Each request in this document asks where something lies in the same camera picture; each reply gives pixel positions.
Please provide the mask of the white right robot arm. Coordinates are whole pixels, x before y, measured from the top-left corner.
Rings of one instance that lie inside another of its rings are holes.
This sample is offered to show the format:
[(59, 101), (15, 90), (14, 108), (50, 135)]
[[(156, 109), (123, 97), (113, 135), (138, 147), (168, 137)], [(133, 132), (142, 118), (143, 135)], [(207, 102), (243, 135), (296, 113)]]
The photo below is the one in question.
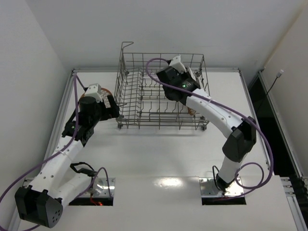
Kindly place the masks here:
[(168, 66), (156, 73), (160, 82), (189, 92), (196, 93), (208, 99), (200, 99), (194, 95), (163, 86), (165, 96), (171, 100), (195, 110), (208, 121), (214, 124), (226, 138), (222, 147), (225, 155), (222, 166), (216, 175), (216, 186), (221, 191), (226, 189), (235, 180), (235, 173), (240, 168), (245, 156), (256, 143), (256, 129), (240, 116), (217, 106), (200, 82), (187, 69), (180, 73)]

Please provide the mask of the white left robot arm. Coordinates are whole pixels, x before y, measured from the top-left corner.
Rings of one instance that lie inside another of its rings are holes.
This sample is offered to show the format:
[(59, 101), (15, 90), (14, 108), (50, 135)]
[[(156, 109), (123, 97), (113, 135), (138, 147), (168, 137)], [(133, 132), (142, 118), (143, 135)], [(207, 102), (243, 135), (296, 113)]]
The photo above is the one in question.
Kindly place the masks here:
[(80, 169), (74, 177), (62, 184), (67, 170), (82, 148), (94, 134), (94, 128), (100, 121), (119, 117), (119, 106), (112, 95), (105, 100), (84, 94), (78, 101), (65, 124), (59, 139), (54, 158), (47, 161), (39, 174), (27, 187), (20, 187), (15, 193), (15, 201), (20, 219), (47, 228), (54, 227), (64, 208), (84, 193), (92, 185), (96, 171)]

